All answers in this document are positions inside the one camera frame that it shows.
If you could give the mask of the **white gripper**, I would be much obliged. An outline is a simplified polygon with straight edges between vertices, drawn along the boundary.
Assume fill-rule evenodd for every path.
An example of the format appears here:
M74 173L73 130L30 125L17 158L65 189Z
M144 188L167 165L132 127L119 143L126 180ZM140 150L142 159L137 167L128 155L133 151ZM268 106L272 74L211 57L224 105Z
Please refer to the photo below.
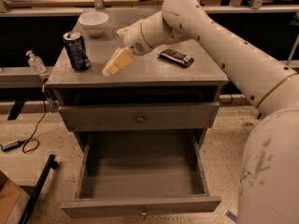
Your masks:
M138 21L117 31L126 48L117 48L110 60L104 67L102 74L106 77L117 74L127 66L134 58L134 55L145 55L153 51L153 48L146 42L142 33L142 22Z

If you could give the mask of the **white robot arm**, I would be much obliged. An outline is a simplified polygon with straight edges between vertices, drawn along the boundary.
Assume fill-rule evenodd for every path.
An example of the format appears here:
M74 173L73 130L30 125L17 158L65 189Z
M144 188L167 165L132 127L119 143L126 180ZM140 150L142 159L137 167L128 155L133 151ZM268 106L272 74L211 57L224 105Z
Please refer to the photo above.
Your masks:
M197 0L164 0L118 34L124 47L107 76L181 37L202 46L263 117L244 147L237 224L299 224L299 74L214 22Z

